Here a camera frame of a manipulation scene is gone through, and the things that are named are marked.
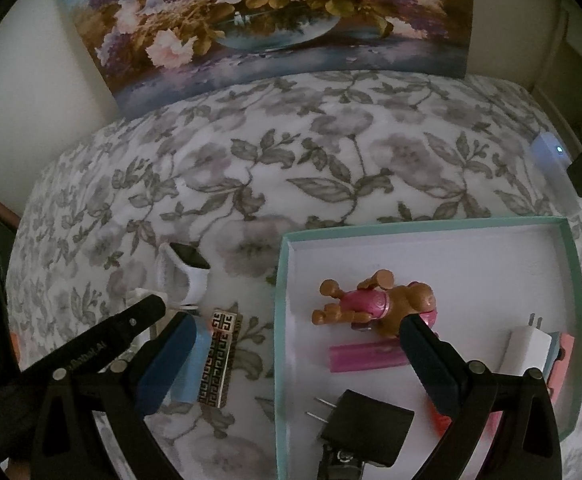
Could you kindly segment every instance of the floral bedspread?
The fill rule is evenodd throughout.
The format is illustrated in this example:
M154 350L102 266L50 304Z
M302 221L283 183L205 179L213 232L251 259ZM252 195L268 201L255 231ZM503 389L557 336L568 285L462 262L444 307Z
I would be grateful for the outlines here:
M282 234L555 214L525 154L550 129L509 82L374 71L261 80L113 123L43 172L23 215L7 283L21 365L119 312L127 290L152 288L160 243L199 244L212 266L201 310L244 315L228 404L165 402L146 423L186 480L273 479ZM582 265L582 215L572 228ZM582 478L582 409L562 451L564 478Z

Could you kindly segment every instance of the red object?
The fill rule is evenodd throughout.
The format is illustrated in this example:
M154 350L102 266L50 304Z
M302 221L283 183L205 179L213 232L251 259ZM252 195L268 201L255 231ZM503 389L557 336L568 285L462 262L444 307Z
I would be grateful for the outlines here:
M431 413L433 427L436 429L437 436L442 438L443 434L445 434L446 430L451 426L451 417L437 413L436 407L433 405L433 402L431 402L431 399L427 399L427 402L429 404L429 412Z
M431 413L431 420L433 421L433 427L436 429L437 436L442 438L443 434L445 434L446 430L448 430L449 426L451 426L453 420L451 420L450 416L440 415L437 413L436 407L433 405L433 402L431 402L431 399L427 400L429 404L429 412ZM501 417L502 412L491 413L488 416L487 425L484 427L484 431L482 432L483 437L486 434L488 434L490 437L495 435Z
M564 378L567 375L568 362L573 353L573 345L575 338L567 333L560 334L560 353L558 358L553 363L553 368L549 374L549 379L546 381L546 386L549 388L549 397L551 402L555 404L560 395Z

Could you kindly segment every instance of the power adapter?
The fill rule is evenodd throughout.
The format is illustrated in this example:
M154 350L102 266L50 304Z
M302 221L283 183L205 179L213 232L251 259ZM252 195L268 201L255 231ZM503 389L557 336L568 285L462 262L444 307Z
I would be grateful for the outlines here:
M529 368L544 370L551 349L551 336L540 330L542 318L533 326L535 314L531 315L528 326L519 326L511 331L500 373L522 376Z
M352 390L346 390L336 404L316 400L333 408L327 420L308 413L325 422L320 438L327 445L319 478L357 479L365 463L380 467L395 463L414 412Z

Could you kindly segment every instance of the blue foam block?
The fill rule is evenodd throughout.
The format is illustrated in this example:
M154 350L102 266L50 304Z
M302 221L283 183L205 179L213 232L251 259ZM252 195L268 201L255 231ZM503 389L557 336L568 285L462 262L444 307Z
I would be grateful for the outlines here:
M178 402L197 401L202 374L211 348L212 332L207 320L199 316L192 317L196 320L196 342L171 387L171 400Z
M549 335L551 336L551 346L549 346L549 355L546 358L546 364L542 371L545 381L549 380L549 374L551 373L555 359L558 358L558 354L560 353L560 332L551 332Z

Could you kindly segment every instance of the plug prong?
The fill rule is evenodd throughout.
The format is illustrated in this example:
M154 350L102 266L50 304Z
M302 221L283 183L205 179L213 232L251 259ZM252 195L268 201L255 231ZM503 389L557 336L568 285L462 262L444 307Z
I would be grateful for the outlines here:
M333 404L332 402L328 402L328 400L321 399L320 397L314 397L314 399L317 400L318 402L321 402L325 406L335 408L335 404Z
M313 418L315 418L316 420L319 420L320 422L323 422L324 424L327 423L326 420L324 420L321 416L317 416L315 413L311 413L311 412L305 412L308 416L312 416Z

